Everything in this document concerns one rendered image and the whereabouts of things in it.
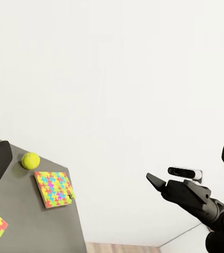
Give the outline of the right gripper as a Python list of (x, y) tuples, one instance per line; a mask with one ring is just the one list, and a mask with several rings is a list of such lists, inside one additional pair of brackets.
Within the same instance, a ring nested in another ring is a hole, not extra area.
[(196, 218), (204, 218), (212, 210), (211, 191), (203, 186), (203, 182), (202, 186), (190, 179), (184, 182), (170, 179), (167, 183), (150, 173), (146, 178), (165, 200), (177, 203)]

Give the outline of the tennis ball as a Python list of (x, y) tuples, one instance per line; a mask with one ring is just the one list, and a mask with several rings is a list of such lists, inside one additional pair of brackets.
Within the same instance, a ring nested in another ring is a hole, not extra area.
[(26, 169), (35, 169), (40, 164), (40, 156), (35, 152), (30, 152), (22, 157), (22, 165)]

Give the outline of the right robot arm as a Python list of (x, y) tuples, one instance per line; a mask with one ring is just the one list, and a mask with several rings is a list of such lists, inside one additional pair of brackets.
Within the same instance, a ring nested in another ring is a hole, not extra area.
[(211, 230), (206, 238), (208, 253), (224, 253), (224, 203), (211, 198), (211, 191), (203, 186), (203, 170), (173, 166), (168, 173), (186, 179), (167, 183), (150, 173), (146, 178), (165, 200), (177, 203)]

